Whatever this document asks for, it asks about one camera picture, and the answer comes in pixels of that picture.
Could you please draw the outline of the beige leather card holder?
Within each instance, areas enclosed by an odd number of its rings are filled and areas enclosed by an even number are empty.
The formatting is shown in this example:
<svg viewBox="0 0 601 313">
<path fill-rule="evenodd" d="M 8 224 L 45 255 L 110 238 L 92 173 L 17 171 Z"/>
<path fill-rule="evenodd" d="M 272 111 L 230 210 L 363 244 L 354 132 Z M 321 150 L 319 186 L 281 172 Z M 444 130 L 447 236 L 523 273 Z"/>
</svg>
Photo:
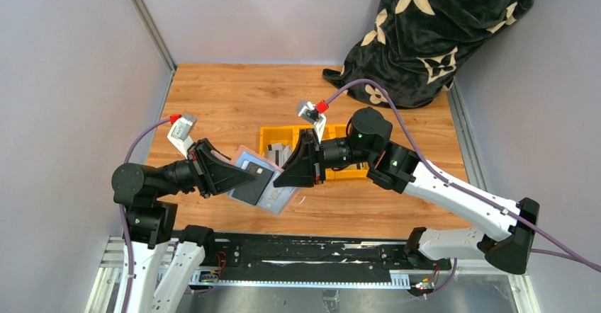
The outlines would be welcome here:
<svg viewBox="0 0 601 313">
<path fill-rule="evenodd" d="M 283 169 L 251 149 L 240 146 L 231 157 L 233 166 L 253 173 L 255 179 L 226 192 L 226 196 L 246 205 L 258 207 L 273 215 L 280 215 L 296 197 L 297 187 L 277 188 L 275 179 Z"/>
</svg>

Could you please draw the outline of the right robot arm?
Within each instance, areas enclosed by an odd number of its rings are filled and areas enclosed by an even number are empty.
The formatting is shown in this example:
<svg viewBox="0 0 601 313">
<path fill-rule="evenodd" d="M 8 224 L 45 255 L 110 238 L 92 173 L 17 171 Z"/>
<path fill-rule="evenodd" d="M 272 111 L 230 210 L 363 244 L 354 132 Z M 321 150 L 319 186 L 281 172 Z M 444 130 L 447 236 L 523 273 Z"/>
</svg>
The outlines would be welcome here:
<svg viewBox="0 0 601 313">
<path fill-rule="evenodd" d="M 311 188 L 325 182 L 326 169 L 365 163 L 367 178 L 382 189 L 426 200 L 472 224 L 466 229 L 413 229 L 405 245 L 409 258 L 481 259 L 506 273 L 524 274 L 539 203 L 531 198 L 501 198 L 449 175 L 421 160 L 417 152 L 391 141 L 392 129 L 392 124 L 370 107 L 353 114 L 343 138 L 320 140 L 315 129 L 303 129 L 273 184 L 277 188 Z"/>
</svg>

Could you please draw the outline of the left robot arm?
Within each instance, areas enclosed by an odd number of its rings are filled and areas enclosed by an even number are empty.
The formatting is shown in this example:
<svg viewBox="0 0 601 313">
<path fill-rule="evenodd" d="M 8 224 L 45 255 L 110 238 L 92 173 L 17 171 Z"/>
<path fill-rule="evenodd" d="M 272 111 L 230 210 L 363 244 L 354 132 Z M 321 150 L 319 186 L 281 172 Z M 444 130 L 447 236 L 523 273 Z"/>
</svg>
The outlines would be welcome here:
<svg viewBox="0 0 601 313">
<path fill-rule="evenodd" d="M 185 148 L 182 160 L 161 167 L 120 165 L 111 178 L 113 201 L 123 206 L 125 220 L 124 274 L 115 311 L 175 312 L 196 269 L 219 258 L 213 229 L 188 225 L 179 234 L 166 273 L 159 275 L 178 208 L 163 202 L 163 196 L 197 191 L 209 198 L 254 179 L 207 139 Z"/>
</svg>

